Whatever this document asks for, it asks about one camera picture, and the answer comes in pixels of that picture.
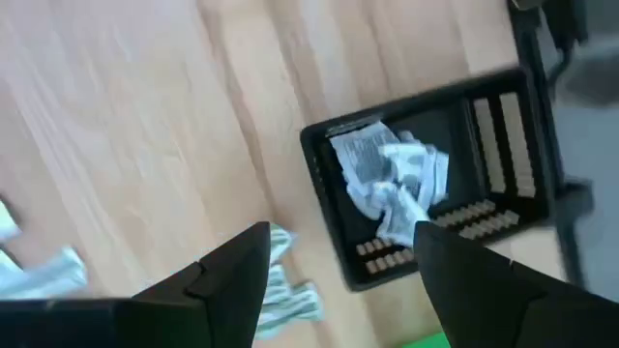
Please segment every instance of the black tray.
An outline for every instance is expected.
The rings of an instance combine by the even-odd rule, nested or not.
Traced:
[[[519,131],[513,130],[514,118],[506,124],[501,102],[501,96],[513,94],[517,95],[521,115]],[[487,243],[547,220],[549,215],[541,160],[543,141],[539,141],[541,133],[533,122],[537,112],[533,98],[526,73],[514,69],[391,101],[311,125],[301,132],[309,173],[344,279],[352,291],[416,272],[417,264],[414,250],[376,240],[380,221],[364,217],[348,197],[329,138],[381,121],[394,131],[409,130],[424,143],[448,153],[449,197],[428,213],[435,223]],[[480,123],[474,101],[483,100],[489,105],[489,114],[487,122]],[[498,160],[487,157],[491,149]],[[494,166],[488,166],[489,160]],[[497,162],[498,174],[488,171],[496,168]],[[502,185],[495,184],[497,175]]]

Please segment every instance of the wooden floor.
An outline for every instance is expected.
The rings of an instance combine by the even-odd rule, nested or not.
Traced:
[[[258,345],[419,338],[417,276],[345,289],[299,131],[515,62],[504,0],[0,0],[6,247],[29,266],[72,245],[90,296],[129,296],[276,221],[327,320]]]

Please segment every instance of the green object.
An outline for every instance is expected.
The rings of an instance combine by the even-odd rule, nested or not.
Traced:
[[[435,334],[432,337],[420,340],[415,343],[409,343],[402,348],[449,348],[449,341],[444,333]]]

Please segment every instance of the wood grain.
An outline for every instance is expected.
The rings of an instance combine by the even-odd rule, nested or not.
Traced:
[[[299,143],[312,123],[516,62],[501,0],[0,0],[0,193],[25,266],[59,246],[130,296],[254,221],[326,321],[261,346],[384,347],[439,330],[418,276],[344,287]]]

